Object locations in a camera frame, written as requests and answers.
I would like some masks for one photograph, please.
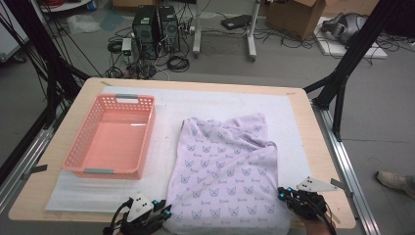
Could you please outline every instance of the white table mat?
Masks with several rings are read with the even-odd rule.
[[[280,186],[294,187],[310,175],[291,103],[285,96],[116,86],[106,87],[103,93],[156,97],[157,115],[143,177],[91,179],[62,170],[46,211],[114,213],[137,191],[150,200],[165,199],[182,120],[191,117],[227,120],[263,113],[269,125],[268,139],[278,145],[281,156]]]

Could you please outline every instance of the gray floor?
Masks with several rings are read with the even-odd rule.
[[[131,24],[108,10],[90,15],[102,24],[102,30],[74,35],[79,47],[100,73],[109,66],[107,39],[115,31]],[[220,17],[205,24],[216,25]],[[69,43],[75,65],[97,74]],[[281,38],[269,37],[255,42],[257,59],[247,57],[245,38],[224,34],[203,36],[202,55],[196,60],[188,55],[190,68],[183,73],[169,72],[169,80],[265,86],[305,87],[328,75],[339,60],[323,56],[317,45],[310,49],[288,48]],[[387,52],[386,60],[362,61],[349,79],[342,122],[342,137],[360,185],[382,234],[415,233],[415,201],[403,193],[381,186],[374,177],[379,169],[400,174],[414,173],[415,163],[415,80],[414,52],[399,49]],[[156,80],[167,80],[159,72]],[[0,64],[0,164],[11,154],[25,132],[45,107],[42,90],[29,62]],[[309,94],[314,98],[318,92]],[[2,234],[98,234],[105,224],[37,223],[11,221],[6,208],[0,216]],[[361,227],[339,234],[363,234]]]

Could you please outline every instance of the cloth fold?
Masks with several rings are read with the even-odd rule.
[[[263,114],[183,121],[164,226],[175,234],[286,234],[277,196],[278,149]]]

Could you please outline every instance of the baby blanket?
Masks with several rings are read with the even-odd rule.
[[[278,200],[278,149],[263,114],[183,121],[164,226],[175,234],[287,234]]]

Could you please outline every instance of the wooden table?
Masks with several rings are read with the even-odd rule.
[[[101,93],[106,86],[287,96],[291,101],[300,132],[300,139],[304,147],[312,176],[325,182],[330,182],[331,178],[339,180],[314,112],[309,104],[309,100],[305,92],[300,88],[90,78],[82,87],[79,95],[38,163],[38,165],[48,165],[48,169],[46,171],[34,173],[28,179],[9,212],[10,219],[37,221],[111,221],[113,215],[108,213],[55,212],[44,210],[50,195],[54,190],[62,163],[69,151],[70,144],[73,142],[96,95]],[[337,227],[353,228],[355,226],[355,220],[345,193],[339,190],[337,192],[322,193],[322,195],[326,199],[334,216],[338,219],[336,222]]]

